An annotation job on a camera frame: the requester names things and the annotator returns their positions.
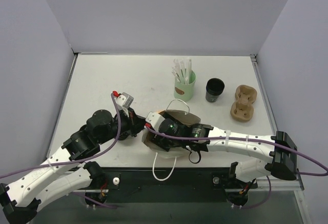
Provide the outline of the brown paper bag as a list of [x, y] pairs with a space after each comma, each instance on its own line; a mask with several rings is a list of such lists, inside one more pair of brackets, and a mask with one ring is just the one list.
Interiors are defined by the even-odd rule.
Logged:
[[[170, 119], [172, 119], [173, 121], [176, 121], [178, 124], [182, 124], [182, 125], [186, 125], [186, 126], [190, 126], [195, 124], [196, 122], [200, 122], [200, 118], [192, 113], [190, 113], [190, 109], [189, 106], [187, 105], [186, 102], [182, 101], [181, 99], [174, 99], [172, 100], [168, 107], [170, 106], [170, 104], [173, 101], [180, 101], [182, 102], [186, 107], [187, 107], [187, 111], [183, 111], [183, 110], [169, 110], [168, 108], [166, 108], [163, 111], [159, 111], [157, 113], [161, 114], [164, 118], [168, 117]], [[155, 144], [150, 142], [150, 135], [151, 133], [146, 131], [146, 129], [143, 130], [142, 132], [142, 138], [141, 141], [144, 143], [145, 146], [147, 146], [150, 150], [152, 150], [153, 152], [155, 152], [155, 158], [153, 161], [153, 166], [152, 166], [152, 174], [153, 177], [157, 180], [157, 181], [165, 181], [167, 179], [170, 178], [170, 176], [172, 175], [175, 166], [176, 166], [176, 162], [177, 162], [177, 158], [181, 157], [181, 156], [186, 156], [187, 152], [184, 149], [173, 149], [172, 151], [170, 150], [169, 152], [161, 149], [160, 147], [156, 146]], [[174, 159], [174, 165], [169, 173], [169, 175], [166, 178], [158, 178], [155, 174], [155, 164], [156, 164], [156, 160], [157, 157], [160, 156], [161, 158], [164, 159], [170, 159], [173, 158]]]

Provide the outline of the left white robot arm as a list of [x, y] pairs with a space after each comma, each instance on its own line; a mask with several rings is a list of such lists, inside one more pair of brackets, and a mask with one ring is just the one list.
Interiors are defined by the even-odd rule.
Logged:
[[104, 171], [93, 161], [100, 145], [135, 137], [145, 123], [145, 118], [131, 108], [127, 112], [120, 110], [115, 116], [107, 110], [96, 111], [36, 169], [15, 182], [1, 184], [1, 206], [7, 221], [28, 223], [47, 204], [70, 192], [105, 185]]

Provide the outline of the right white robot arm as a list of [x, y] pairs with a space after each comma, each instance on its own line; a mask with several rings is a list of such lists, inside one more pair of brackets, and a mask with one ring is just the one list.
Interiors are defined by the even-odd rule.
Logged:
[[145, 129], [152, 136], [151, 143], [160, 148], [162, 157], [178, 157], [178, 150], [196, 152], [226, 152], [249, 157], [234, 161], [227, 174], [228, 183], [238, 187], [244, 182], [264, 176], [281, 180], [297, 178], [297, 150], [289, 135], [277, 131], [275, 135], [249, 135], [223, 130], [211, 125], [185, 125], [174, 118], [147, 120]]

